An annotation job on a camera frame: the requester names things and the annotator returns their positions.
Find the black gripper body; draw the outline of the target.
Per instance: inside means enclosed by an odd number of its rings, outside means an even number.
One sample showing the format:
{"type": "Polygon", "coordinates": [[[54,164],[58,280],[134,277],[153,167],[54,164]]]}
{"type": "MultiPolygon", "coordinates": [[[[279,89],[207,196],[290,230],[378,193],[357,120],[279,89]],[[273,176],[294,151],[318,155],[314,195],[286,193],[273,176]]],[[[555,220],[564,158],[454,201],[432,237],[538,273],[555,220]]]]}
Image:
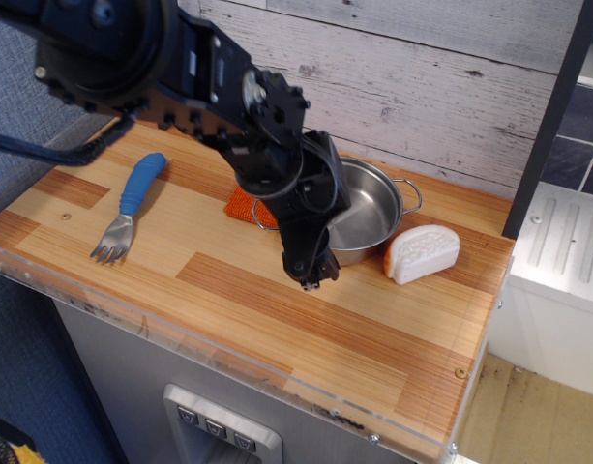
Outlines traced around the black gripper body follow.
{"type": "Polygon", "coordinates": [[[318,242],[332,218],[350,206],[343,167],[330,135],[305,132],[290,150],[261,136],[229,136],[218,151],[234,170],[238,191],[228,211],[251,218],[257,200],[286,242],[318,242]]]}

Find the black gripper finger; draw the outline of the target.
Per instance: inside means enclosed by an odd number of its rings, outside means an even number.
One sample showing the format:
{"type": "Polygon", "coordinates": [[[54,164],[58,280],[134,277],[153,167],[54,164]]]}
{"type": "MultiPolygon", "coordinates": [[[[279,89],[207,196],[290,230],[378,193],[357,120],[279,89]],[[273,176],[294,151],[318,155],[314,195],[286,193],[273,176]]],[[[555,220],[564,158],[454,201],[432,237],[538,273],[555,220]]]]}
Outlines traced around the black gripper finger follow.
{"type": "Polygon", "coordinates": [[[320,251],[312,262],[311,269],[303,279],[303,289],[311,291],[318,289],[323,280],[337,280],[341,266],[333,251],[327,246],[320,251]]]}
{"type": "Polygon", "coordinates": [[[319,285],[326,278],[329,232],[326,227],[280,228],[283,269],[300,285],[319,285]]]}

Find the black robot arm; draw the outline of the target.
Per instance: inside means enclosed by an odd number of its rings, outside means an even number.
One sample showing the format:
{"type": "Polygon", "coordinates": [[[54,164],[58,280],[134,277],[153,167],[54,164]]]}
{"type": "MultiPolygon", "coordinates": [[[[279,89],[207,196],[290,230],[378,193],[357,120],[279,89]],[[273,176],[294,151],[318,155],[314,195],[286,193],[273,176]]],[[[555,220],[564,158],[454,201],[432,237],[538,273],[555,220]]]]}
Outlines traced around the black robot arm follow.
{"type": "Polygon", "coordinates": [[[216,150],[277,220],[293,280],[309,290],[338,277],[328,225],[349,193],[330,135],[303,129],[299,87],[174,1],[0,1],[0,19],[36,40],[34,73],[51,95],[116,118],[67,151],[1,134],[0,151],[85,165],[136,121],[175,128],[216,150]]]}

